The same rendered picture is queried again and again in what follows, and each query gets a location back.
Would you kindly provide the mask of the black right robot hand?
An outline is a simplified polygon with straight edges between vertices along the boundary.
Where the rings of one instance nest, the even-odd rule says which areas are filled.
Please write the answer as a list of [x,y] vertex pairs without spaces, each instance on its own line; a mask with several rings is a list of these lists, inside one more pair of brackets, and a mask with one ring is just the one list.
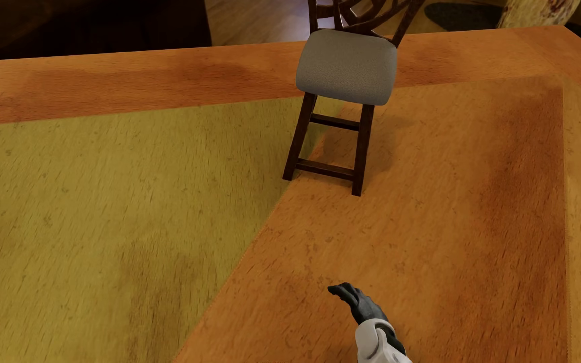
[[388,317],[378,304],[362,292],[362,290],[348,282],[329,285],[327,291],[348,304],[351,310],[351,315],[358,325],[371,319],[380,319],[385,322],[389,321]]

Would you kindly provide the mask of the dark wood fabric-seat stool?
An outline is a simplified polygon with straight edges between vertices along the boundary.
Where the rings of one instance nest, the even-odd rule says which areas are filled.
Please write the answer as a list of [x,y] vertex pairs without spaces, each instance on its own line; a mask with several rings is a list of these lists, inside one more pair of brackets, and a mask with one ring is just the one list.
[[[356,15],[362,0],[307,0],[310,35],[296,69],[296,87],[304,93],[283,179],[296,170],[352,182],[361,196],[375,106],[389,101],[397,73],[397,50],[425,0],[371,0],[371,8]],[[315,113],[319,96],[362,105],[359,121]],[[310,123],[358,133],[354,168],[347,169],[300,158]]]

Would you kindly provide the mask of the orange and yellow carpet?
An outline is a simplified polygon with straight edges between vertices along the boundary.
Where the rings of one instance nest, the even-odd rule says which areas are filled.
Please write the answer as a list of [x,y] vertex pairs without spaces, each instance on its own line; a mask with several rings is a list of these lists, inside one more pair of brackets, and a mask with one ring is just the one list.
[[0,363],[581,363],[581,39],[407,36],[361,197],[281,179],[303,43],[0,61]]

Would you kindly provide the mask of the pale yellow speckled object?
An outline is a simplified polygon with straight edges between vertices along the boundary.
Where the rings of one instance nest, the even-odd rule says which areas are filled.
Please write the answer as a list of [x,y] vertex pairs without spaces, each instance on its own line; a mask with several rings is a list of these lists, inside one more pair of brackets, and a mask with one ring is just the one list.
[[496,29],[564,26],[581,0],[505,0]]

